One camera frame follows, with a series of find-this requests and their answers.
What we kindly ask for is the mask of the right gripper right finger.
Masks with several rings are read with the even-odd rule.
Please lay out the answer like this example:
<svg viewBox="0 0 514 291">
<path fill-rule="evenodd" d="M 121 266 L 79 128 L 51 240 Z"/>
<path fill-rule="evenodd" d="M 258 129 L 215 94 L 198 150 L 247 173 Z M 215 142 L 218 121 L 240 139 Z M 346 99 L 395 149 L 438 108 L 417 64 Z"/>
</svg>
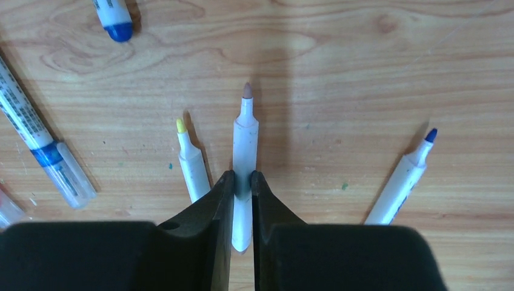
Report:
<svg viewBox="0 0 514 291">
<path fill-rule="evenodd" d="M 251 176 L 256 290 L 446 290 L 427 241 L 406 226 L 308 224 Z"/>
</svg>

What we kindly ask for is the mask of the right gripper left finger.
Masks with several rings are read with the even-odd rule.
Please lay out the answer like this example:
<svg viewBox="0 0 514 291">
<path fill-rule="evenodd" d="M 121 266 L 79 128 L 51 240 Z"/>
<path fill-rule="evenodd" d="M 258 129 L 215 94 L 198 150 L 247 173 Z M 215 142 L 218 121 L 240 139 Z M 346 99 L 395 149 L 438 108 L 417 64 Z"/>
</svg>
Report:
<svg viewBox="0 0 514 291">
<path fill-rule="evenodd" d="M 2 290 L 227 290 L 235 174 L 161 224 L 26 222 L 1 234 Z"/>
</svg>

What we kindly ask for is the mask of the yellow tip pen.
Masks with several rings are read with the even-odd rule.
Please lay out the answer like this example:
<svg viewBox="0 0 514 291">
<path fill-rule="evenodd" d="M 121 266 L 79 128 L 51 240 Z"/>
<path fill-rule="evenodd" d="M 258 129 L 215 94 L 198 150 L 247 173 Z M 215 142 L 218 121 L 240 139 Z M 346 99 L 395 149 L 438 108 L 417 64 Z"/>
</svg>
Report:
<svg viewBox="0 0 514 291">
<path fill-rule="evenodd" d="M 211 187 L 202 151 L 193 145 L 189 132 L 181 118 L 176 120 L 177 137 L 180 146 L 178 153 L 184 181 L 192 203 L 197 202 Z"/>
</svg>

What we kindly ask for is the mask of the white pen brown cap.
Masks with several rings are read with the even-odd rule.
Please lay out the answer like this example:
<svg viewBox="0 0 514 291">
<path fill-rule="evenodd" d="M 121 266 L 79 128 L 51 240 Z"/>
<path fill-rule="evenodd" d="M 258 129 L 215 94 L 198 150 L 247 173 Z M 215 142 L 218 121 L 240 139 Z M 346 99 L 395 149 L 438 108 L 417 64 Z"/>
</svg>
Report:
<svg viewBox="0 0 514 291">
<path fill-rule="evenodd" d="M 259 121 L 253 114 L 250 83 L 244 86 L 240 113 L 233 122 L 232 168 L 235 173 L 235 198 L 232 246 L 244 253 L 252 240 L 251 175 L 256 170 Z"/>
</svg>

